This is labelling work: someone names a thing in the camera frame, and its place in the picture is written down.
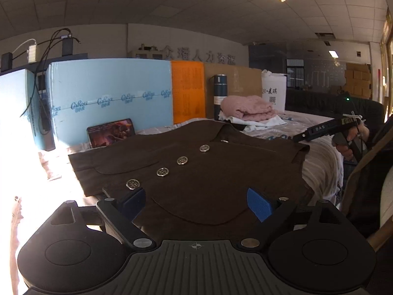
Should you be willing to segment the person's right hand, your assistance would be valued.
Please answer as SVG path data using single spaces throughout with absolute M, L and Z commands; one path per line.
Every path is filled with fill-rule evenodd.
M 354 148 L 355 140 L 361 141 L 364 144 L 368 141 L 370 136 L 370 130 L 365 126 L 364 123 L 348 129 L 342 133 L 335 134 L 332 139 L 332 146 L 348 161 L 359 162 L 361 157 L 357 153 L 358 148 Z

